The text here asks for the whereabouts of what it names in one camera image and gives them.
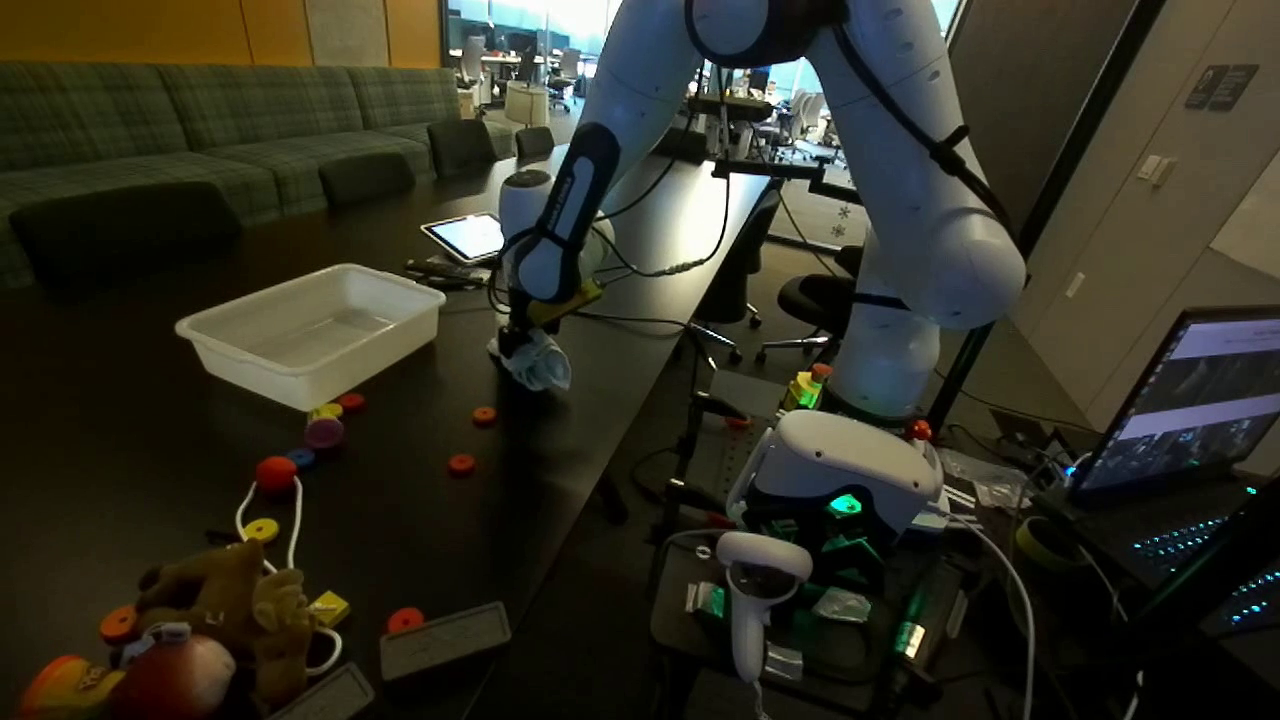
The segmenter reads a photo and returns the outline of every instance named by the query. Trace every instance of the green sofa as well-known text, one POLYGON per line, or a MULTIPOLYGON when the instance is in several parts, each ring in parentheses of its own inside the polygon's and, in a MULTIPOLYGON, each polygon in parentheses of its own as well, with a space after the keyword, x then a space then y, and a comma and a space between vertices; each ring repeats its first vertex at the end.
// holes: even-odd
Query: green sofa
POLYGON ((262 223, 320 213, 326 159, 402 150, 433 185, 428 122, 455 111, 444 68, 0 65, 0 285, 30 285, 25 203, 208 181, 262 223))

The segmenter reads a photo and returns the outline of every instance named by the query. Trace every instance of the white plastic bin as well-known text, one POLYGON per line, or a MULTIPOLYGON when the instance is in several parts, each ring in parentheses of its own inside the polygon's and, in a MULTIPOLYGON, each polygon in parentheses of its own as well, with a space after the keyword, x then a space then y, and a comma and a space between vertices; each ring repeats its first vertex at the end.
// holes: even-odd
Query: white plastic bin
POLYGON ((440 307, 435 286, 332 265, 185 314, 175 335, 212 377, 310 413, 435 340, 440 307))

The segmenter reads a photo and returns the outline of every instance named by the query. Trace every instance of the white wall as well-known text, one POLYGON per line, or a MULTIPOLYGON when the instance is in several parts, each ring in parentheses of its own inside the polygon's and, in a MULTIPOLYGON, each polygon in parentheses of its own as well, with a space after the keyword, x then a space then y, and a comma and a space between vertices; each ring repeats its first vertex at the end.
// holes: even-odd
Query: white wall
POLYGON ((1274 0, 1169 0, 1043 226, 1014 327, 1093 424, 1180 307, 1280 303, 1274 280, 1207 246, 1280 150, 1274 26, 1274 0), (1202 65, 1260 71, 1230 111, 1188 111, 1202 65), (1147 157, 1170 159, 1159 188, 1136 176, 1147 157))

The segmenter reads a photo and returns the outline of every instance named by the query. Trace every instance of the laptop screen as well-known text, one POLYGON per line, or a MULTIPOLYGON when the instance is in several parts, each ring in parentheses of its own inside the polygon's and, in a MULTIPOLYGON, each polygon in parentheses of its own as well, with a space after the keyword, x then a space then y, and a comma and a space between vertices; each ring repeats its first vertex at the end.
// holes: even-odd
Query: laptop screen
POLYGON ((1280 414, 1280 307, 1184 313, 1122 400, 1075 498, 1238 465, 1280 414))

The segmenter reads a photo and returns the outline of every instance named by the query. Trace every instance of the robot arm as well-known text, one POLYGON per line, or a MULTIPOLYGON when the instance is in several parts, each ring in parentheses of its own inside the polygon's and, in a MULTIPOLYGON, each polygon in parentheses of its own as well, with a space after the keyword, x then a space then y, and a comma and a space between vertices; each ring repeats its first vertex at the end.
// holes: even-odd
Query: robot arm
POLYGON ((513 314, 494 355, 507 364, 578 303, 595 207, 671 122, 703 56, 726 68, 811 61, 875 230, 859 292, 908 303, 850 307, 827 395, 870 418, 914 413, 938 327, 990 322, 1024 285, 927 0, 622 0, 545 213, 507 226, 513 314))

